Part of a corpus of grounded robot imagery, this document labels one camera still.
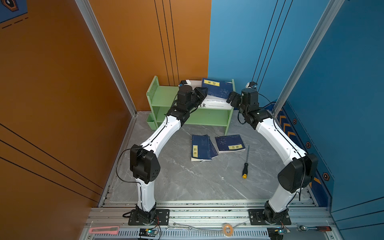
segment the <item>orange chevron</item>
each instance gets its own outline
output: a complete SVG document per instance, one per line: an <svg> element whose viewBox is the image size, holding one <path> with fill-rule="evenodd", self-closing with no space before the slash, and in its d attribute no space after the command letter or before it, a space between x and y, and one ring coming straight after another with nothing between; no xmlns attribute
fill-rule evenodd
<svg viewBox="0 0 384 240"><path fill-rule="evenodd" d="M281 119L282 118L286 118L286 116L283 116L283 115L280 116L280 125L281 125Z"/></svg>
<svg viewBox="0 0 384 240"><path fill-rule="evenodd" d="M318 182L319 184L321 184L320 180L318 178L314 178L313 180L315 180L316 182Z"/></svg>
<svg viewBox="0 0 384 240"><path fill-rule="evenodd" d="M288 131L288 137L289 137L289 135L294 135L294 136L296 136L296 134L295 134L294 132L289 132L289 131Z"/></svg>
<svg viewBox="0 0 384 240"><path fill-rule="evenodd" d="M285 123L284 124L284 127L283 127L283 132L285 132L285 127L290 127L291 125L289 125L288 123Z"/></svg>

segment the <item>black mounting plate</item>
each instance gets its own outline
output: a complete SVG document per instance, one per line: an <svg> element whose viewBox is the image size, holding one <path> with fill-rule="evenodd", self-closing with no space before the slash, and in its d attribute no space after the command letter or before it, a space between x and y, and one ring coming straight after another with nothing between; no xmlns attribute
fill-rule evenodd
<svg viewBox="0 0 384 240"><path fill-rule="evenodd" d="M131 214L129 215L128 225L130 225L130 226L148 225L148 224L144 224L141 221L135 221L135 219L137 219L136 215L137 215L137 211L133 210L131 212ZM169 209L156 209L155 220L150 225L156 225L157 224L157 217L159 217L159 225L160 226L167 226L168 220L169 220Z"/></svg>
<svg viewBox="0 0 384 240"><path fill-rule="evenodd" d="M264 209L248 209L248 215L249 215L249 220L251 221L251 225L271 225L265 221L263 211ZM284 214L283 224L284 225L292 224L291 219L289 218L288 212Z"/></svg>

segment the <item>orange wall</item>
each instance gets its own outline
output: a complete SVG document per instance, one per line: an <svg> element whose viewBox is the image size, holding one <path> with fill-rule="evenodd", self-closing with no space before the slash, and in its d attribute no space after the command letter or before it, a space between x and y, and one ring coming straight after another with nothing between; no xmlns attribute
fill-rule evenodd
<svg viewBox="0 0 384 240"><path fill-rule="evenodd" d="M77 239L131 116L76 3L27 4L0 29L2 238Z"/></svg>
<svg viewBox="0 0 384 240"><path fill-rule="evenodd" d="M207 77L211 0L90 3L138 111L150 110L154 75L167 86Z"/></svg>

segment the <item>yellow label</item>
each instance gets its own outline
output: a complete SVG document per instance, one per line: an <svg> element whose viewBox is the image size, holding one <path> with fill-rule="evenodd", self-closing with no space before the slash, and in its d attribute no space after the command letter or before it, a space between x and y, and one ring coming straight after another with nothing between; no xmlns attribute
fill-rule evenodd
<svg viewBox="0 0 384 240"><path fill-rule="evenodd" d="M239 144L239 145L232 145L232 146L228 146L228 147L229 147L229 150L234 150L234 149L243 148L243 145Z"/></svg>
<svg viewBox="0 0 384 240"><path fill-rule="evenodd" d="M197 145L193 145L193 157L198 157L198 155L197 155Z"/></svg>
<svg viewBox="0 0 384 240"><path fill-rule="evenodd" d="M205 84L209 84L209 85L214 85L214 86L220 86L220 83L214 82L214 81L209 81L209 80L206 80L206 79L204 79L204 83Z"/></svg>

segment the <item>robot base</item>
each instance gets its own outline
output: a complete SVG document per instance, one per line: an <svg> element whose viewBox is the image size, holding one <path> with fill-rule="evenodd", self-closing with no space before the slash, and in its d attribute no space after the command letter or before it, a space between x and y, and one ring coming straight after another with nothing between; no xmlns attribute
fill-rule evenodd
<svg viewBox="0 0 384 240"><path fill-rule="evenodd" d="M280 224L281 222L284 225L291 225L291 219L288 215L288 209L280 213L271 214L271 209L267 207L267 203L268 202L266 202L265 209L248 209L248 215L249 220L251 221L251 225L274 225Z"/></svg>
<svg viewBox="0 0 384 240"><path fill-rule="evenodd" d="M156 209L156 205L150 212L145 212L136 206L129 216L128 225L130 226L143 226L143 225L156 225L157 218L159 218L159 225L168 225L169 209Z"/></svg>

